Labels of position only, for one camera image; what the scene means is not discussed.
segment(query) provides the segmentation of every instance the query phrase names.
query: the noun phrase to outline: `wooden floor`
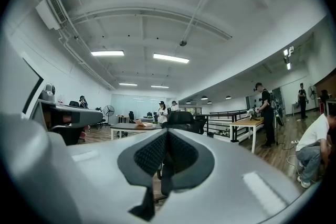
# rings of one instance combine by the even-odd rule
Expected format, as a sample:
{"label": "wooden floor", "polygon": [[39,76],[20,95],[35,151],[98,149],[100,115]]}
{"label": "wooden floor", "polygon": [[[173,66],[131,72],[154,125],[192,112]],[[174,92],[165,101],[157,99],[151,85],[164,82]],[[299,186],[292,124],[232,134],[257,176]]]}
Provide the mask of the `wooden floor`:
{"label": "wooden floor", "polygon": [[[269,163],[276,169],[282,171],[285,175],[287,175],[294,184],[297,185],[298,189],[302,192],[304,189],[301,187],[301,185],[297,182],[297,171],[294,166],[291,166],[287,163],[288,156],[294,156],[295,155],[295,147],[293,147],[293,144],[291,144],[291,141],[294,140],[300,140],[300,138],[303,136],[305,130],[319,117],[319,112],[315,111],[309,111],[307,112],[308,118],[305,120],[300,119],[300,114],[296,114],[295,116],[287,116],[284,117],[284,123],[285,126],[280,127],[278,129],[278,143],[279,145],[274,145],[272,148],[264,149],[261,148],[261,145],[263,145],[266,141],[266,133],[263,129],[261,129],[259,132],[257,132],[256,137],[256,148],[255,148],[255,154],[262,158],[265,162]],[[138,133],[129,133],[128,136],[136,135]],[[93,126],[91,127],[91,130],[87,132],[87,137],[85,139],[85,142],[80,141],[79,144],[82,143],[96,143],[96,142],[102,142],[102,141],[108,141],[111,140],[111,131],[108,126],[103,126],[102,128]],[[252,148],[252,137],[251,139],[247,139],[240,143],[240,146],[245,147],[248,150],[251,150]],[[292,157],[289,159],[289,161],[293,164],[296,164],[297,168],[298,166],[297,159],[295,157]],[[153,190],[154,190],[154,197],[160,197],[161,195],[161,181],[157,178],[156,175],[153,177]],[[164,204],[164,200],[160,201],[156,205],[156,210],[159,210],[159,208]]]}

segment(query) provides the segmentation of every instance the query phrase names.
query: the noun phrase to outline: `jeans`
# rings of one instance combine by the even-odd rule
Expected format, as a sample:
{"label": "jeans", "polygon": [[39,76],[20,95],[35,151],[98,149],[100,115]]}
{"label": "jeans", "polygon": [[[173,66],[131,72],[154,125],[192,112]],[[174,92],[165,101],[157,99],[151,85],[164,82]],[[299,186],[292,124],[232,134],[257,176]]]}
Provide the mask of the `jeans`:
{"label": "jeans", "polygon": [[321,147],[306,146],[300,151],[296,151],[298,160],[301,161],[305,169],[301,174],[301,179],[308,183],[313,178],[321,163]]}
{"label": "jeans", "polygon": [[301,118],[306,118],[306,101],[300,101],[300,107],[301,107]]}
{"label": "jeans", "polygon": [[265,112],[263,114],[263,117],[264,117],[264,128],[266,131],[266,138],[267,138],[266,144],[271,145],[271,143],[275,142],[274,128],[273,128],[273,120],[274,120],[273,110]]}

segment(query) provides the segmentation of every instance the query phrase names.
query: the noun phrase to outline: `black pants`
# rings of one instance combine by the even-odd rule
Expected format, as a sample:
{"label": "black pants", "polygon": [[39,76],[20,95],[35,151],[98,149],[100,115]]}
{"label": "black pants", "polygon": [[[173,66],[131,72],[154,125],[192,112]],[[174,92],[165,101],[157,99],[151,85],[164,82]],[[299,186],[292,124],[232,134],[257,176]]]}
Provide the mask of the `black pants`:
{"label": "black pants", "polygon": [[264,128],[266,131],[266,138],[267,138],[266,144],[270,145],[271,143],[275,142],[274,128],[273,128],[273,120],[274,120],[273,110],[265,112],[263,114],[263,117],[264,117]]}
{"label": "black pants", "polygon": [[301,107],[301,118],[306,118],[306,101],[300,101],[300,107]]}

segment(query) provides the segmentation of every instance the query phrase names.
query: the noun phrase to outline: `black railing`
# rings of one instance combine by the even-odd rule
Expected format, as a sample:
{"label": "black railing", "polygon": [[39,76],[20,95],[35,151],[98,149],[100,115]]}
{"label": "black railing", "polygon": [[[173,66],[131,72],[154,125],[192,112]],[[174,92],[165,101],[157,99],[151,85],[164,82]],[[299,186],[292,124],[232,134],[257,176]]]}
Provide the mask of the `black railing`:
{"label": "black railing", "polygon": [[[221,133],[218,133],[217,135],[222,135],[225,137],[230,137],[230,130],[221,130],[221,129],[217,129],[217,128],[213,128],[214,126],[226,126],[226,127],[230,127],[231,122],[236,122],[238,120],[242,120],[247,118],[246,116],[247,110],[233,110],[233,111],[223,111],[223,112],[210,112],[210,114],[201,114],[201,115],[197,115],[197,116],[204,116],[206,117],[207,121],[206,121],[206,132],[208,133],[209,130],[215,130],[215,131],[219,131]],[[228,124],[213,124],[213,123],[209,123],[209,118],[212,122],[228,122]],[[238,135],[238,128],[234,127],[233,132]]]}

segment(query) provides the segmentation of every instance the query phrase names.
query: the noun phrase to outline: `person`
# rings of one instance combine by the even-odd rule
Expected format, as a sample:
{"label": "person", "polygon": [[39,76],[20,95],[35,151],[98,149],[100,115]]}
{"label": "person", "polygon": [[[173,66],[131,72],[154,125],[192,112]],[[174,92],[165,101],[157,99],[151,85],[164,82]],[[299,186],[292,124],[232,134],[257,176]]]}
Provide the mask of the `person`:
{"label": "person", "polygon": [[261,116],[264,117],[264,127],[266,130],[266,138],[267,138],[266,143],[261,147],[270,148],[272,147],[272,144],[275,143],[274,128],[273,128],[274,113],[271,107],[271,95],[260,82],[256,84],[256,89],[258,92],[261,92],[261,99],[262,99],[262,105],[257,110],[257,113],[261,113]]}
{"label": "person", "polygon": [[171,109],[171,112],[173,112],[173,111],[177,111],[178,110],[178,105],[177,105],[177,103],[176,103],[176,101],[173,101],[172,102],[172,106],[170,107],[170,109]]}
{"label": "person", "polygon": [[306,94],[306,91],[303,89],[303,83],[300,83],[300,90],[299,90],[298,98],[299,98],[299,104],[301,107],[301,118],[304,120],[308,118],[308,116],[306,116],[307,94]]}
{"label": "person", "polygon": [[80,98],[79,98],[79,107],[80,108],[84,108],[84,109],[88,109],[88,103],[86,102],[85,100],[85,97],[84,95],[82,95]]}
{"label": "person", "polygon": [[296,157],[300,161],[299,165],[304,168],[297,180],[303,188],[310,186],[321,160],[324,162],[324,168],[328,166],[328,156],[332,148],[328,131],[334,128],[336,128],[336,109],[332,108],[328,116],[320,115],[309,126],[296,146]]}
{"label": "person", "polygon": [[162,126],[163,123],[167,122],[168,111],[163,101],[161,101],[159,105],[159,117],[157,118],[157,122],[160,126]]}
{"label": "person", "polygon": [[321,99],[321,102],[323,102],[324,114],[326,115],[327,114],[327,100],[330,97],[328,95],[328,91],[327,90],[322,90],[321,93],[322,93],[322,95],[320,95],[320,99]]}

